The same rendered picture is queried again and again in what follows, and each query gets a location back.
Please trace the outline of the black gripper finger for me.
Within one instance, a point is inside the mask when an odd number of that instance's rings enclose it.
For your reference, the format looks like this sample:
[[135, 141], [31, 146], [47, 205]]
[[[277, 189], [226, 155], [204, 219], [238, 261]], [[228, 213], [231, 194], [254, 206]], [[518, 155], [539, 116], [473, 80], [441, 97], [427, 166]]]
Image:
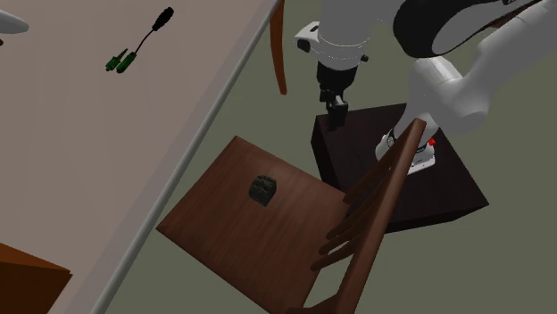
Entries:
[[345, 117], [348, 112], [349, 104], [341, 95], [335, 95], [330, 101], [326, 102], [328, 111], [328, 130], [335, 131], [345, 124]]

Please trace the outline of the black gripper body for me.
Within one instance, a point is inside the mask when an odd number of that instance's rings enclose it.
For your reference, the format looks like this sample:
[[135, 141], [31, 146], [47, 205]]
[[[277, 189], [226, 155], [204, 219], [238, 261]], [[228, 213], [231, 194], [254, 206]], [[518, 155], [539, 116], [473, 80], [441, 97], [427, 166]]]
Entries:
[[358, 67], [348, 70], [333, 70], [321, 62], [317, 64], [316, 78], [320, 88], [321, 103], [332, 103], [340, 96], [344, 98], [344, 91], [353, 84]]

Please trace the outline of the curved brown wooden chair leg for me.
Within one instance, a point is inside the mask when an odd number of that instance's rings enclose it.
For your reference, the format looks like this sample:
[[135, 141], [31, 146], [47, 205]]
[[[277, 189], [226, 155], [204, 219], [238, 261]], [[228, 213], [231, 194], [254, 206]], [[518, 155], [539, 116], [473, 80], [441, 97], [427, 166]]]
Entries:
[[270, 16], [270, 50], [273, 68], [282, 95], [287, 94], [287, 81], [283, 57], [283, 22], [285, 0], [278, 0], [277, 6]]

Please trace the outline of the small black box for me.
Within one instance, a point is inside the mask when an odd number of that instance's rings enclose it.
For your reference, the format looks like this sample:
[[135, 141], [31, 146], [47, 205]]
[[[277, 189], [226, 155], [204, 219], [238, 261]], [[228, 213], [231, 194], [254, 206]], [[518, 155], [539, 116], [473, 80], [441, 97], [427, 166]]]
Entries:
[[277, 181], [268, 176], [257, 176], [249, 186], [248, 195], [261, 206], [266, 207], [277, 192]]

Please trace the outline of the dark robot stand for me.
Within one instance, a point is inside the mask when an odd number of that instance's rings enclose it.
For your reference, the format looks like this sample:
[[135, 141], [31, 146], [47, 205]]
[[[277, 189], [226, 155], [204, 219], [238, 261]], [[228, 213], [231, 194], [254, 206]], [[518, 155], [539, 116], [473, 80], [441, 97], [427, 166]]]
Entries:
[[[345, 125], [328, 129], [328, 116], [318, 115], [312, 150], [320, 178], [347, 193], [378, 162], [375, 147], [401, 118], [405, 105], [391, 104], [349, 111]], [[489, 202], [439, 129], [433, 166], [409, 175], [387, 227], [388, 233], [453, 221]]]

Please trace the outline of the brown wooden chair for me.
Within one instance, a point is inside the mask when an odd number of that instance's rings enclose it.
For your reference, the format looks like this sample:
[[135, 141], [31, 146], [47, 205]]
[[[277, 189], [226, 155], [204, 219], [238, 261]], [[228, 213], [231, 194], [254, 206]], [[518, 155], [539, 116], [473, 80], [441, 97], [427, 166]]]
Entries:
[[[269, 314], [354, 314], [425, 127], [348, 193], [234, 137], [158, 230]], [[277, 181], [266, 207], [260, 175]]]

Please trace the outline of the pale grey table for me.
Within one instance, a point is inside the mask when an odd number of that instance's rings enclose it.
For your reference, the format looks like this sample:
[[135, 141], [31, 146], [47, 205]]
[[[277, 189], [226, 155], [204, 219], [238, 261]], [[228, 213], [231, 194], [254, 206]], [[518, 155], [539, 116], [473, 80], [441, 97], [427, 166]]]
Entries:
[[100, 314], [278, 0], [0, 0], [0, 243]]

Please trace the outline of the white rounded object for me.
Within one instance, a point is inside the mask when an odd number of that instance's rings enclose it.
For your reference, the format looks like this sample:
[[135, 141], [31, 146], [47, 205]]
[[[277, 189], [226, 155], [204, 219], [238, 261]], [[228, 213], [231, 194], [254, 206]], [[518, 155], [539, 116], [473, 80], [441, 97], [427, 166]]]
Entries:
[[29, 24], [22, 18], [0, 10], [0, 34], [20, 34], [29, 30]]

